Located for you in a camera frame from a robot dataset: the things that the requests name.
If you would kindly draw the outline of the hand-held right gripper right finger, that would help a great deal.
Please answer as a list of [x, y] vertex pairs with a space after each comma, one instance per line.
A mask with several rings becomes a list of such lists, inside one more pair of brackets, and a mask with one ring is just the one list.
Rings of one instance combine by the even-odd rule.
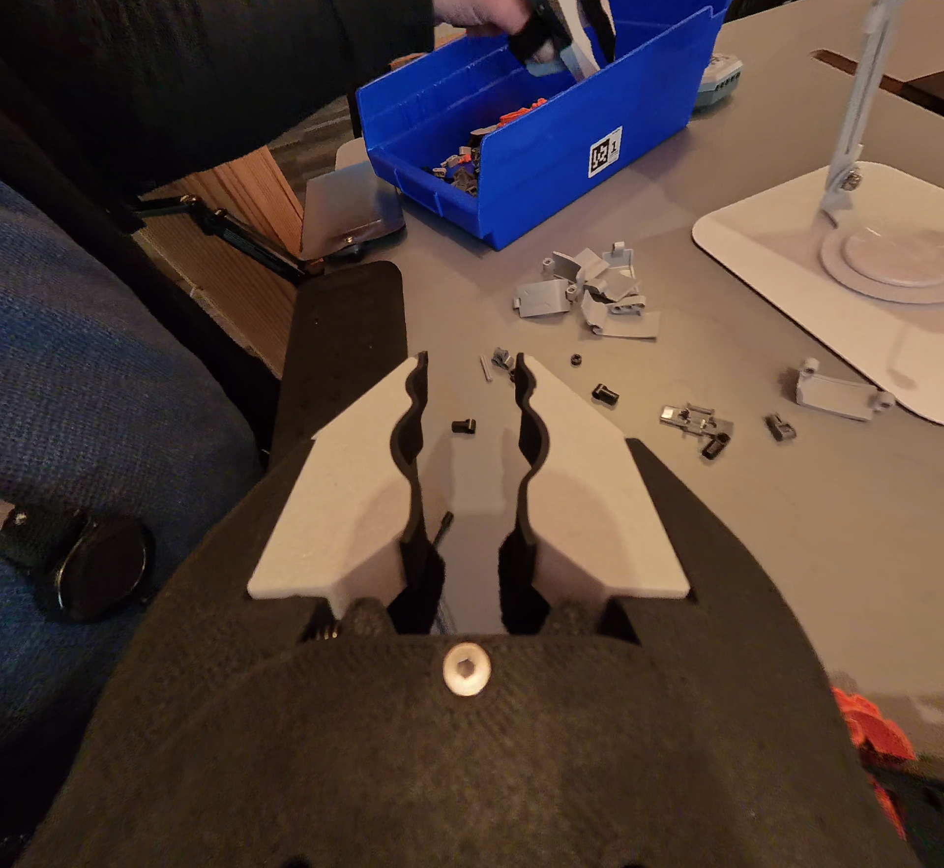
[[546, 601], [681, 600], [690, 583], [620, 428], [520, 353], [514, 565]]

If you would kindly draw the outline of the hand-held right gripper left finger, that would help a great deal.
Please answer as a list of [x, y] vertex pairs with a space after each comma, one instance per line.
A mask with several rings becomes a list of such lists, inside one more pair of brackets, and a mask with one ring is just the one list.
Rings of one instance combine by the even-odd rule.
[[409, 356], [322, 427], [251, 575], [256, 601], [362, 599], [417, 589], [430, 555], [416, 459], [429, 357]]

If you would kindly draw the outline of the blue parts bin with tag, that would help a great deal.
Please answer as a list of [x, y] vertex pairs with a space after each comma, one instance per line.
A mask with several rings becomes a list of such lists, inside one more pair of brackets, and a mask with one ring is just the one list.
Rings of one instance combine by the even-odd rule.
[[[463, 37], [362, 86], [374, 171], [494, 249], [513, 243], [689, 122], [731, 0], [610, 0], [617, 59], [586, 81], [531, 75], [507, 40]], [[478, 198], [426, 174], [492, 125], [548, 102], [482, 145]]]

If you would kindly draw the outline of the building block robot chassis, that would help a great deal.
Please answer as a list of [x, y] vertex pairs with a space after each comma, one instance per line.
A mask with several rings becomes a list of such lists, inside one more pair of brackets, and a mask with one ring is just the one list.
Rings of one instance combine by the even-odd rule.
[[943, 764], [919, 756], [902, 729], [867, 698], [832, 696], [880, 808], [920, 864], [943, 865]]

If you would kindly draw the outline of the grey clip block piece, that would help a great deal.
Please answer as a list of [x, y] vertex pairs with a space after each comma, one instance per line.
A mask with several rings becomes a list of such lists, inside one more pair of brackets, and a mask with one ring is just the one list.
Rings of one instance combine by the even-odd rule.
[[659, 421], [661, 424], [695, 437], [714, 437], [724, 427], [724, 424], [715, 416], [713, 409], [692, 403], [687, 403], [685, 406], [664, 406]]

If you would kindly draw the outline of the grey electronic block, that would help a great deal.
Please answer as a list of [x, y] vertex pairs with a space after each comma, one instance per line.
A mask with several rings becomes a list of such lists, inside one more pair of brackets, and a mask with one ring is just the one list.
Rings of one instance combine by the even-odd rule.
[[715, 52], [702, 74], [693, 111], [710, 109], [731, 96], [738, 87], [743, 69], [744, 64], [739, 58]]

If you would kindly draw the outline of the dark perforated mat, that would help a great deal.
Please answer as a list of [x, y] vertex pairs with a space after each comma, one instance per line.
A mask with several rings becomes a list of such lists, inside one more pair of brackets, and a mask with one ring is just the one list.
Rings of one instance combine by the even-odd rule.
[[351, 265], [309, 279], [295, 298], [269, 470], [408, 356], [400, 269]]

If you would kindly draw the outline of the heap of small block parts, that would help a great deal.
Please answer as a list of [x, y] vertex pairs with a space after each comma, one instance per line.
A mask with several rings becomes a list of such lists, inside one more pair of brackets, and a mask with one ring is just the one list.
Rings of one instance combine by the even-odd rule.
[[468, 140], [464, 145], [461, 145], [457, 151], [448, 155], [440, 164], [436, 166], [422, 166], [421, 169], [426, 174], [453, 186], [467, 196], [477, 199], [480, 180], [481, 151], [484, 140], [499, 130], [509, 127], [518, 119], [539, 109], [547, 102], [548, 100], [545, 97], [540, 97], [530, 105], [525, 105], [513, 112], [502, 115], [498, 121], [492, 125], [471, 130]]

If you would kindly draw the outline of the pile of light grey panels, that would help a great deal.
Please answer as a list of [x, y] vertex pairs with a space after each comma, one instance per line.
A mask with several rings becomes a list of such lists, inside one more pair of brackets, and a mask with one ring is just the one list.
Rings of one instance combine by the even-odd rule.
[[521, 319], [577, 312], [600, 337], [654, 340], [660, 330], [661, 314], [643, 294], [634, 251], [621, 241], [603, 252], [551, 252], [541, 279], [516, 287], [512, 307]]

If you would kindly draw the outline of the black wristwatch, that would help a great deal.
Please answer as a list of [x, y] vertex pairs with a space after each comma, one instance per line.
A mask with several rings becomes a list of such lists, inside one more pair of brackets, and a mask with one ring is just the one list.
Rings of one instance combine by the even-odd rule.
[[1, 559], [55, 622], [95, 624], [134, 600], [153, 545], [132, 517], [1, 503]]

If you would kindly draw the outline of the person's leg in jeans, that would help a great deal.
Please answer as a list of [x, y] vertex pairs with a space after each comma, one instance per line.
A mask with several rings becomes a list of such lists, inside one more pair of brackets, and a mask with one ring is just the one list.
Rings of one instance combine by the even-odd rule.
[[137, 519], [159, 588], [262, 472], [206, 367], [2, 183], [2, 500]]

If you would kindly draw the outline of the light grey panel piece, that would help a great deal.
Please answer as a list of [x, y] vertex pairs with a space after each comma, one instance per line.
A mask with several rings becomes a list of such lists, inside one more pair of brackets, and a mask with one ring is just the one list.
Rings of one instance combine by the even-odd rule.
[[891, 393], [872, 384], [823, 375], [815, 358], [805, 360], [797, 371], [795, 399], [800, 406], [860, 422], [870, 422], [896, 405]]

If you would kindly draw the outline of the grey metal plate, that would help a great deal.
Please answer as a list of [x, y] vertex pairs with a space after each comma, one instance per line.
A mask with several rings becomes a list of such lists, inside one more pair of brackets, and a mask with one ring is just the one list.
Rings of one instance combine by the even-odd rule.
[[357, 138], [338, 148], [333, 171], [306, 184], [298, 258], [356, 258], [405, 225], [398, 190], [375, 173], [364, 139]]

